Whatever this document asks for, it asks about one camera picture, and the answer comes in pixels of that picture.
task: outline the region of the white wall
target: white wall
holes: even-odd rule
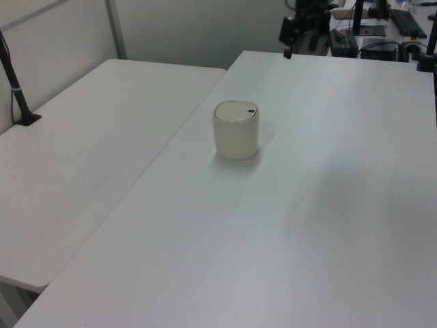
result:
[[[31,111],[117,57],[104,0],[69,0],[3,34]],[[0,134],[11,126],[10,85],[0,68]]]
[[[284,0],[114,1],[128,59],[225,69],[243,50],[281,53],[293,15]]]

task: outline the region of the container lid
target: container lid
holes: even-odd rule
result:
[[[225,101],[219,104],[214,116],[220,120],[242,121],[255,117],[258,107],[249,101]]]

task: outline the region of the black cable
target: black cable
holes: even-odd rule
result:
[[[404,42],[404,44],[420,44],[421,46],[424,46],[426,49],[428,49],[428,46],[425,46],[423,43],[417,42],[417,41],[407,41]]]
[[[396,41],[375,42],[375,43],[372,43],[372,44],[368,44],[367,46],[364,46],[363,48],[359,49],[358,53],[361,53],[362,50],[367,50],[367,49],[374,48],[375,46],[380,46],[380,45],[383,45],[383,44],[397,44],[396,51],[398,51],[399,47],[401,46],[401,44],[396,42]]]
[[[6,51],[8,52],[8,58],[9,61],[11,60],[11,52],[9,51],[9,47],[8,44],[6,43],[5,37],[3,36],[3,34],[0,32],[0,40],[1,43],[3,43],[3,45],[6,48]],[[12,124],[15,125],[15,119],[14,119],[14,92],[11,89],[11,118],[12,118]]]
[[[349,9],[348,13],[346,14],[346,17],[349,16],[349,19],[351,19],[351,17],[352,17],[352,10],[354,9],[354,7],[355,7],[355,4],[352,6],[352,8]],[[342,21],[344,21],[344,18],[342,18],[342,19],[338,22],[337,26],[336,26],[334,29],[337,29],[338,26],[340,25],[340,23],[341,23]]]
[[[11,90],[11,118],[12,118],[12,124],[15,125],[14,120],[14,92]]]
[[[352,6],[352,8],[351,8],[351,10],[353,10],[354,8],[355,8],[355,5],[356,5],[356,1],[355,1],[355,3],[354,3],[354,5]],[[350,16],[349,16],[349,27],[348,27],[348,31],[350,31],[350,21],[352,20],[352,13],[350,13]]]

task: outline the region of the white table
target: white table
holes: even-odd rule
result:
[[[223,74],[109,60],[0,136],[0,281],[41,292]]]
[[[248,161],[215,155],[231,99]],[[244,52],[16,328],[435,327],[436,170],[431,74]]]

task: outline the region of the electronic device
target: electronic device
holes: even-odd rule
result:
[[[394,40],[368,38],[363,40],[361,59],[396,62],[397,44]]]
[[[296,14],[285,17],[282,22],[279,41],[288,48],[284,50],[284,57],[291,58],[294,46],[305,32],[311,34],[308,45],[310,51],[315,51],[318,40],[322,35],[328,35],[330,12],[332,5],[328,0],[297,0],[295,5]]]
[[[384,26],[361,27],[363,6],[364,6],[364,0],[356,0],[354,24],[352,26],[352,31],[354,32],[355,36],[385,36]],[[388,19],[389,15],[388,15],[387,6],[388,5],[386,0],[377,0],[375,2],[375,7],[373,8],[373,10],[368,10],[367,13],[369,16],[372,17]]]
[[[414,19],[410,12],[405,10],[390,9],[391,19],[395,23],[399,34],[402,36],[411,36],[411,33],[418,32],[420,39],[426,39],[426,33]]]
[[[358,55],[358,44],[352,31],[329,31],[329,45],[333,57],[356,58]]]

